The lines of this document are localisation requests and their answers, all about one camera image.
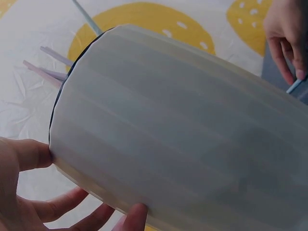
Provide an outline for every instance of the hand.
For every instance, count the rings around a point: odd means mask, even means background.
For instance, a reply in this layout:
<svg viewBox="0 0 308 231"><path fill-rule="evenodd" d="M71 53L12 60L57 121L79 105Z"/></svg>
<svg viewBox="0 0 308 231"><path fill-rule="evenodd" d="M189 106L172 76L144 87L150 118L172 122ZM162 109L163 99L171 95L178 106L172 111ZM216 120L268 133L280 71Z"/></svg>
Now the hand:
<svg viewBox="0 0 308 231"><path fill-rule="evenodd" d="M273 0L264 20L264 29L272 57L283 78L293 84L288 58L296 69L296 77L304 80L307 71L305 52L307 0Z"/></svg>
<svg viewBox="0 0 308 231"><path fill-rule="evenodd" d="M47 202L26 200L16 194L20 171L51 164L48 145L33 140L0 138L0 231L47 231L43 223L57 220L86 198L88 193L81 188ZM57 231L97 231L113 212L114 209L103 204L71 228ZM146 217L146 206L135 205L114 231L144 231Z"/></svg>

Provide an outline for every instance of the white fabric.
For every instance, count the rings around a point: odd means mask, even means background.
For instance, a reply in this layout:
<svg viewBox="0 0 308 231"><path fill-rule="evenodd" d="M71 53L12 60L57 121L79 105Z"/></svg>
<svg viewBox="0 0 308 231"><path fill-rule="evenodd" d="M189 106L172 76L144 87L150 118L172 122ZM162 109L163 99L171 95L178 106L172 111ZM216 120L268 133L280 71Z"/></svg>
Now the white fabric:
<svg viewBox="0 0 308 231"><path fill-rule="evenodd" d="M94 16L135 0L80 0ZM212 36L216 54L260 75L262 57L242 42L228 24L226 11L233 0L153 0L186 13ZM48 46L67 55L75 33L85 23L69 0L18 0L0 19L0 136L48 142L51 111L58 89L27 70L22 61L65 72L65 66L39 50ZM55 167L20 174L18 194L35 200L50 199L74 187ZM89 196L77 209L50 228L69 227L100 204ZM111 230L120 218L115 213L102 230Z"/></svg>

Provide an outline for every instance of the blue straw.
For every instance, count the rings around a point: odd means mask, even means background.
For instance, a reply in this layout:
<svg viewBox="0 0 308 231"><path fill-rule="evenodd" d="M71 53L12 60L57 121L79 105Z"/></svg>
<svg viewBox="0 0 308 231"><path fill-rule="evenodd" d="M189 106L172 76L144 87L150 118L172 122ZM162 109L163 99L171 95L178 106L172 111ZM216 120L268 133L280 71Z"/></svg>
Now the blue straw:
<svg viewBox="0 0 308 231"><path fill-rule="evenodd" d="M92 30L96 33L97 36L101 35L103 32L101 29L96 25L96 23L92 20L92 18L88 15L88 13L82 8L82 6L76 1L73 0L73 3L76 5L78 10L82 13L82 15L85 17L86 21L88 22L89 26L92 28Z"/></svg>
<svg viewBox="0 0 308 231"><path fill-rule="evenodd" d="M287 93L291 94L295 90L295 88L297 88L301 84L301 82L303 81L300 79L296 80L294 84L292 84L292 86L287 90Z"/></svg>

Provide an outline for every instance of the fingernail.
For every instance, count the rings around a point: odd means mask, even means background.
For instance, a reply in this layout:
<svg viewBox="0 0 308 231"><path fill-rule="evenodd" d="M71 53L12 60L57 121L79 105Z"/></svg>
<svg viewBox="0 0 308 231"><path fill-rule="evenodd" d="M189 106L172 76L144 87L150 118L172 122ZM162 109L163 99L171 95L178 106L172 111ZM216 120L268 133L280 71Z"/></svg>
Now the fingernail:
<svg viewBox="0 0 308 231"><path fill-rule="evenodd" d="M296 70L296 78L300 80L305 79L305 72L303 70Z"/></svg>

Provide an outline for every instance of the yellow pattern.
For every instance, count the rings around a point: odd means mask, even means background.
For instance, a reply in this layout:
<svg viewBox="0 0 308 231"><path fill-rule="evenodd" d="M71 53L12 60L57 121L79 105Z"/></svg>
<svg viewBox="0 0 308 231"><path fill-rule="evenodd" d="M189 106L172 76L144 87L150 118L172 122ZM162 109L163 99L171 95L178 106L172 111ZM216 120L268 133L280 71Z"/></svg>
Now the yellow pattern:
<svg viewBox="0 0 308 231"><path fill-rule="evenodd" d="M155 230L147 226L147 227L145 227L144 231L155 231Z"/></svg>
<svg viewBox="0 0 308 231"><path fill-rule="evenodd" d="M10 9L17 0L0 0L0 18Z"/></svg>
<svg viewBox="0 0 308 231"><path fill-rule="evenodd" d="M238 36L255 52L264 56L263 20L272 0L236 0L227 11L227 19Z"/></svg>
<svg viewBox="0 0 308 231"><path fill-rule="evenodd" d="M93 20L102 31L117 25L133 24L215 54L211 36L195 20L163 5L148 2L125 4L102 12ZM95 37L90 27L84 24L71 44L68 59L76 60Z"/></svg>

